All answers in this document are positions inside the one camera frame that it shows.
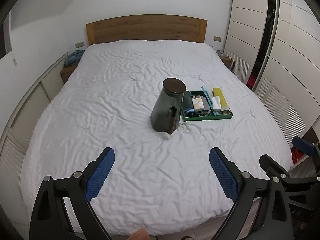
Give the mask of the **grey folded cloth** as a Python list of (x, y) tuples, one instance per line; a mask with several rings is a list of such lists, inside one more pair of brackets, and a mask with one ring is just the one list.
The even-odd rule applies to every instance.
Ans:
[(201, 100), (202, 100), (203, 107), (204, 107), (204, 109), (202, 110), (202, 112), (203, 112), (204, 114), (210, 114), (211, 109), (210, 109), (210, 106), (209, 106), (209, 103), (208, 103), (206, 97), (205, 97), (205, 96), (200, 96), (200, 98), (201, 98)]

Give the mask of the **white radiator window panel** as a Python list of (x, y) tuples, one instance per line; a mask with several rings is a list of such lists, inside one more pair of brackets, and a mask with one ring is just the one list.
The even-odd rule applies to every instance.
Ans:
[(60, 72), (66, 57), (67, 54), (61, 56), (28, 89), (1, 136), (1, 206), (19, 231), (29, 227), (20, 188), (22, 164), (37, 121), (64, 85)]

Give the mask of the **wooden nightstand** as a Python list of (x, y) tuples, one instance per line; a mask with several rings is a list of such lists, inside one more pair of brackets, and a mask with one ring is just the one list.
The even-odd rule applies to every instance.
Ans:
[(69, 79), (69, 77), (71, 76), (71, 74), (75, 71), (75, 69), (77, 68), (77, 64), (73, 64), (67, 67), (64, 67), (61, 72), (61, 79), (63, 81), (63, 83), (66, 83)]
[(222, 53), (220, 51), (217, 51), (216, 53), (219, 56), (220, 60), (223, 62), (223, 64), (230, 69), (232, 66), (233, 60), (229, 58), (225, 53)]

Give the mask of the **white bed sheet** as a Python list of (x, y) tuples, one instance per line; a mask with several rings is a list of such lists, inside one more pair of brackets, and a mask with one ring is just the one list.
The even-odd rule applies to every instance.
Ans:
[[(229, 120), (181, 122), (171, 135), (152, 129), (163, 80), (189, 90), (218, 87)], [(91, 206), (112, 235), (146, 228), (153, 235), (192, 229), (232, 207), (208, 155), (218, 147), (242, 171), (266, 178), (259, 158), (292, 166), (287, 140), (259, 98), (204, 43), (118, 41), (88, 47), (77, 69), (38, 120), (21, 171), (32, 210), (43, 178), (67, 178), (104, 148), (116, 159)]]

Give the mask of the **yellow rolled cloth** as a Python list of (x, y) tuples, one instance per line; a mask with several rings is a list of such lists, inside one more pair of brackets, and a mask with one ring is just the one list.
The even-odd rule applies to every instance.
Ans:
[(222, 106), (221, 111), (217, 111), (220, 115), (231, 115), (232, 111), (230, 110), (227, 101), (225, 100), (225, 97), (223, 95), (223, 92), (220, 88), (213, 88), (212, 89), (212, 94), (214, 96), (219, 96), (220, 97), (220, 102)]

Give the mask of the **white wardrobe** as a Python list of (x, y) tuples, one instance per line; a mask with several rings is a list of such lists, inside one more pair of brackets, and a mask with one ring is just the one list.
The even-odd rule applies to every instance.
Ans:
[(319, 125), (319, 22), (305, 0), (232, 0), (224, 51), (287, 141)]

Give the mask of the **green tray box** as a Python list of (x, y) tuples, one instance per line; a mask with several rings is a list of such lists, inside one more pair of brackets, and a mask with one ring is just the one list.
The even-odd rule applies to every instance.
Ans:
[[(203, 91), (190, 91), (193, 96), (205, 96)], [(183, 107), (181, 105), (181, 116), (184, 121), (208, 121), (208, 120), (224, 120), (231, 119), (233, 117), (233, 113), (231, 115), (218, 115), (215, 116), (212, 112), (210, 114), (204, 114), (203, 112), (195, 112), (193, 116), (186, 117), (183, 112)]]

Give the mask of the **left wooden nightstand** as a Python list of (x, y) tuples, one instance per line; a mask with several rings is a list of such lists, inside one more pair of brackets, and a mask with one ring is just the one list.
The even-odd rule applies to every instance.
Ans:
[(69, 79), (69, 77), (71, 76), (71, 74), (75, 71), (75, 69), (77, 68), (77, 64), (73, 64), (67, 67), (64, 67), (61, 72), (61, 79), (63, 81), (63, 83), (66, 83)]

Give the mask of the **clear zip bag blue edge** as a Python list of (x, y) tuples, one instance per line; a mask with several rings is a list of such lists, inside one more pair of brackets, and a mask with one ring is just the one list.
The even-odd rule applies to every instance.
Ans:
[(207, 101), (208, 101), (208, 104), (209, 104), (209, 107), (210, 107), (211, 112), (212, 112), (215, 116), (220, 115), (217, 111), (214, 111), (214, 110), (213, 110), (212, 101), (211, 101), (211, 99), (210, 99), (210, 97), (209, 97), (209, 94), (207, 93), (206, 89), (205, 89), (203, 86), (201, 87), (201, 89), (202, 89), (204, 95), (206, 96), (206, 99), (207, 99)]

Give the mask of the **wooden headboard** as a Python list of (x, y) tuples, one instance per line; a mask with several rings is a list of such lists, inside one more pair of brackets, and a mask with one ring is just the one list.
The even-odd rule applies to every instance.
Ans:
[(181, 40), (203, 43), (207, 20), (181, 15), (142, 14), (86, 24), (89, 45), (121, 40)]

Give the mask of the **dark grey lidded jug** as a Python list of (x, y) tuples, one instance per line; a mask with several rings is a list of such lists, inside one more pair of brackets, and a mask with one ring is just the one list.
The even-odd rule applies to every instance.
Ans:
[(169, 77), (163, 81), (163, 88), (150, 116), (156, 132), (172, 134), (177, 129), (185, 91), (186, 86), (179, 79)]

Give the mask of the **teal cloth on nightstand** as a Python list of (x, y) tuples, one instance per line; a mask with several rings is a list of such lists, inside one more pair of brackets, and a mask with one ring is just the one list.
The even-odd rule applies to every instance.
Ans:
[(68, 67), (74, 64), (78, 64), (84, 54), (85, 50), (75, 50), (68, 55), (64, 62), (64, 67)]

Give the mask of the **right wooden nightstand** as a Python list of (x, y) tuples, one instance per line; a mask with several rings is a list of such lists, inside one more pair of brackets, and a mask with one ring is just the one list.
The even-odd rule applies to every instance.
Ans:
[(223, 64), (230, 69), (232, 66), (233, 60), (229, 58), (225, 53), (222, 53), (220, 51), (217, 51), (216, 53), (219, 56), (220, 60), (223, 62)]

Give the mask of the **white tissue pack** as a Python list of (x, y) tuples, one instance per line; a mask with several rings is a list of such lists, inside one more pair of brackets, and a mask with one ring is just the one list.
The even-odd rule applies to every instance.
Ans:
[(213, 109), (213, 111), (221, 111), (222, 110), (219, 96), (212, 97), (212, 109)]

